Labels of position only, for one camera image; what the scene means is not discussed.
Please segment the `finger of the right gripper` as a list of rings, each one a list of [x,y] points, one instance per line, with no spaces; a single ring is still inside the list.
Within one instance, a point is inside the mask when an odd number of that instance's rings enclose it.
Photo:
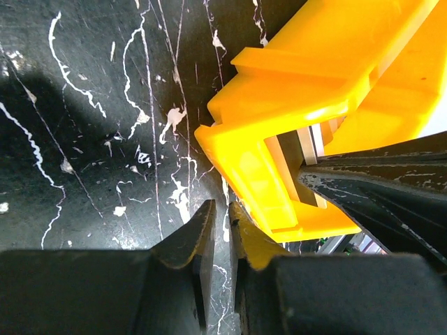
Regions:
[[[316,178],[377,180],[446,194],[446,132],[376,149],[325,156],[303,166],[298,181],[315,185]]]
[[[446,192],[354,174],[300,174],[391,253],[446,264]]]

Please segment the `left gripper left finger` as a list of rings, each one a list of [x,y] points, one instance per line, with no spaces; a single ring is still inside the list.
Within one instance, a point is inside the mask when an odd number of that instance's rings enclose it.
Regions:
[[[216,202],[148,250],[1,253],[2,334],[204,334]]]

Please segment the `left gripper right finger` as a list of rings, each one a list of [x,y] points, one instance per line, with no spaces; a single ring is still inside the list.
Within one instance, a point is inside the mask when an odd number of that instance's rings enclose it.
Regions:
[[[446,286],[418,255],[300,255],[229,206],[243,334],[445,334]]]

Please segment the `orange card box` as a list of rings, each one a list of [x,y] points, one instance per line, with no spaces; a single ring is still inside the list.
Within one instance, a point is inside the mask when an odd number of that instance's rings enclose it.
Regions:
[[[277,242],[354,234],[333,204],[305,204],[286,174],[282,133],[335,155],[446,129],[445,1],[308,1],[264,48],[232,61],[237,75],[208,103],[195,136]]]

